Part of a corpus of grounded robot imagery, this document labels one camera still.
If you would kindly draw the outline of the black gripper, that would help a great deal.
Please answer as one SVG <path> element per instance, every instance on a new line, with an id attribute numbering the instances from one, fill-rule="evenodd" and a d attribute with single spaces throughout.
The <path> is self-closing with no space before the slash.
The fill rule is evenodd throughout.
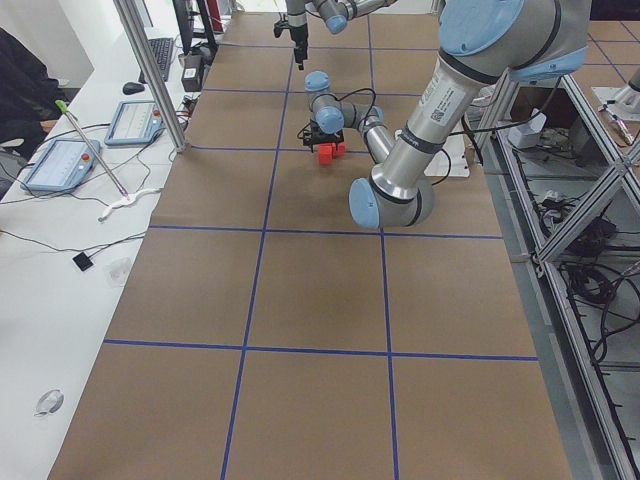
<path id="1" fill-rule="evenodd" d="M 310 123 L 310 148 L 314 149 L 316 145 L 322 144 L 340 144 L 344 141 L 342 130 L 335 133 L 326 133 L 316 122 Z"/>
<path id="2" fill-rule="evenodd" d="M 306 23 L 302 25 L 289 25 L 290 36 L 295 43 L 294 46 L 294 60 L 299 70 L 304 69 L 304 62 L 306 61 L 306 48 L 308 47 L 308 25 Z"/>

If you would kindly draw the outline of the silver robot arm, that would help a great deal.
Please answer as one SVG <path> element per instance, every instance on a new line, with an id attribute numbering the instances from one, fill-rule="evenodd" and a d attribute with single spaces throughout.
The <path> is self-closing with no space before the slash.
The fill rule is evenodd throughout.
<path id="1" fill-rule="evenodd" d="M 434 204 L 425 172 L 480 90 L 503 73 L 515 82 L 578 70 L 587 51 L 588 1 L 448 1 L 439 16 L 431 81 L 397 136 L 374 107 L 338 100 L 326 73 L 305 78 L 312 121 L 321 132 L 358 130 L 374 160 L 355 180 L 349 208 L 362 228 L 408 227 Z"/>
<path id="2" fill-rule="evenodd" d="M 279 38 L 284 31 L 289 32 L 294 42 L 295 64 L 299 70 L 303 70 L 304 62 L 308 59 L 307 6 L 309 4 L 314 7 L 316 14 L 329 32 L 337 35 L 351 20 L 388 8 L 394 3 L 395 0 L 286 0 L 286 12 L 279 14 L 279 20 L 273 26 L 274 37 Z"/>

